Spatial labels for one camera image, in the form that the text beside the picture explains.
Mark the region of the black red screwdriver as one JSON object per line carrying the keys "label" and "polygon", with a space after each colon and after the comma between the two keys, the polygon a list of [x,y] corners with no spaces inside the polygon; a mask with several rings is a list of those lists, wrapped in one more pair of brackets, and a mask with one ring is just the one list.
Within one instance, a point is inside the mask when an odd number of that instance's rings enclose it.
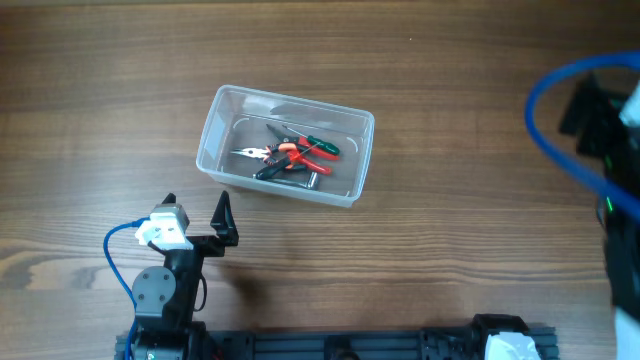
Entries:
{"label": "black red screwdriver", "polygon": [[276,174],[284,170],[297,169],[302,166],[304,169],[309,169],[323,175],[330,175],[332,170],[330,167],[322,166],[312,160],[305,157],[307,153],[313,153],[316,146],[306,146],[302,152],[290,151],[286,153],[276,153],[273,157],[276,162],[273,165],[267,165],[255,174],[255,178],[258,180],[266,180],[266,178],[273,178]]}

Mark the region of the orange black needle-nose pliers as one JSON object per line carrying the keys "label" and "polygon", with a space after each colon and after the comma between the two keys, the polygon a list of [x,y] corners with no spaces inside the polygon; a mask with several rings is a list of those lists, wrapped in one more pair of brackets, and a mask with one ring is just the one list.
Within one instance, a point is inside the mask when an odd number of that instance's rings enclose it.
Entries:
{"label": "orange black needle-nose pliers", "polygon": [[231,154],[241,155],[249,158],[254,158],[262,161],[267,165],[273,165],[276,159],[273,157],[276,153],[286,153],[290,151],[302,152],[305,147],[292,142],[281,142],[273,145],[269,145],[263,148],[248,147],[242,149],[231,150]]}

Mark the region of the clear plastic container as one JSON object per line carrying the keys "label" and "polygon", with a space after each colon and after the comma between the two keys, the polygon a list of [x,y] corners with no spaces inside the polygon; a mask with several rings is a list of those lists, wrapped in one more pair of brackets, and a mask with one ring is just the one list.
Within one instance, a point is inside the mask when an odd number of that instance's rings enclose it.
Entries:
{"label": "clear plastic container", "polygon": [[[290,187],[254,178],[265,167],[258,159],[231,154],[231,150],[263,148],[279,140],[266,128],[296,137],[283,125],[336,145],[337,161],[307,158],[328,166],[319,175],[316,190]],[[196,158],[200,171],[219,183],[300,200],[350,207],[360,197],[369,168],[375,129],[372,113],[310,99],[235,85],[222,86],[206,118]],[[310,172],[283,171],[277,178],[305,181]]]}

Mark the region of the silver L-shaped socket wrench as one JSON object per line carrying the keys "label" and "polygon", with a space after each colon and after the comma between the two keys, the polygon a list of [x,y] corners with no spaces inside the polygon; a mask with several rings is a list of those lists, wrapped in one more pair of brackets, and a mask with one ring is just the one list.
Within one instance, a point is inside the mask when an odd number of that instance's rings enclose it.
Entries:
{"label": "silver L-shaped socket wrench", "polygon": [[306,190],[316,190],[319,184],[319,174],[316,172],[311,172],[309,178],[306,181],[296,181],[284,178],[266,178],[266,181]]}

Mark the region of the red handled snips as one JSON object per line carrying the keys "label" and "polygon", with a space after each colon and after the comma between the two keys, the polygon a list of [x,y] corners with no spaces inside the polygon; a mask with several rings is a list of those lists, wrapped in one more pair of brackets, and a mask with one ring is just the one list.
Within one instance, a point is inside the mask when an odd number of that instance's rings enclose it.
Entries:
{"label": "red handled snips", "polygon": [[294,170],[303,166],[308,170],[322,175],[331,174],[332,169],[330,167],[320,165],[308,159],[307,155],[316,156],[324,160],[337,161],[339,159],[340,149],[336,145],[311,135],[304,135],[285,125],[283,125],[283,128],[296,134],[296,137],[285,134],[273,125],[267,124],[266,128],[279,140],[277,144],[267,147],[267,153],[269,155],[284,153],[285,159],[289,161],[289,164],[285,166],[287,170]]}

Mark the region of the green handled screwdriver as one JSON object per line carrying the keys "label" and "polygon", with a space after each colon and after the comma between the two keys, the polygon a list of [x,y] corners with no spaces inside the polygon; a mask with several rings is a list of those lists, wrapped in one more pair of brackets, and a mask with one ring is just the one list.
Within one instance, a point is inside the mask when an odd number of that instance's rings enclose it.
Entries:
{"label": "green handled screwdriver", "polygon": [[311,135],[305,135],[305,134],[303,134],[303,133],[301,133],[301,132],[299,132],[297,130],[294,130],[294,129],[290,128],[290,127],[287,127],[287,126],[284,126],[284,128],[289,130],[289,131],[291,131],[291,132],[293,132],[293,133],[295,133],[295,134],[297,134],[297,135],[300,135],[301,137],[305,138],[312,146],[316,146],[316,147],[320,148],[321,150],[323,150],[323,151],[325,151],[325,152],[327,152],[327,153],[329,153],[331,155],[338,156],[340,154],[340,149],[336,145],[334,145],[334,144],[332,144],[330,142],[324,141],[324,140],[322,140],[320,138],[317,138],[317,137],[314,137],[314,136],[311,136]]}

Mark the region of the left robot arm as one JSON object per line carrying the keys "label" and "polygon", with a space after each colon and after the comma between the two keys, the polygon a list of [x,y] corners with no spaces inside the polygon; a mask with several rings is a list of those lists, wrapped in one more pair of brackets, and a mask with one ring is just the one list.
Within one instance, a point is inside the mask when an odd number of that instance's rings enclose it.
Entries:
{"label": "left robot arm", "polygon": [[163,256],[163,264],[144,269],[134,280],[134,324],[126,337],[125,359],[222,359],[206,325],[193,316],[207,298],[204,260],[222,257],[238,245],[229,194],[221,193],[210,227],[213,235],[186,234],[190,224],[176,196],[168,194],[149,218],[137,225],[136,239]]}

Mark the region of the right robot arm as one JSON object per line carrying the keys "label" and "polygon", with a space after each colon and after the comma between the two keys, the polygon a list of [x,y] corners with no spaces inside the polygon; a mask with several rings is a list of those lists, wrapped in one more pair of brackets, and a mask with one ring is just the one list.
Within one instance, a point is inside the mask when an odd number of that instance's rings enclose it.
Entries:
{"label": "right robot arm", "polygon": [[[631,97],[603,88],[589,74],[575,88],[559,132],[576,139],[576,153],[600,160],[603,178],[639,198],[639,129],[621,119]],[[614,307],[616,357],[639,357],[639,215],[630,214],[609,195],[599,197],[596,214],[605,231],[605,271]],[[553,359],[555,343],[540,340],[551,330],[535,331],[516,316],[477,315],[460,343],[468,359]]]}

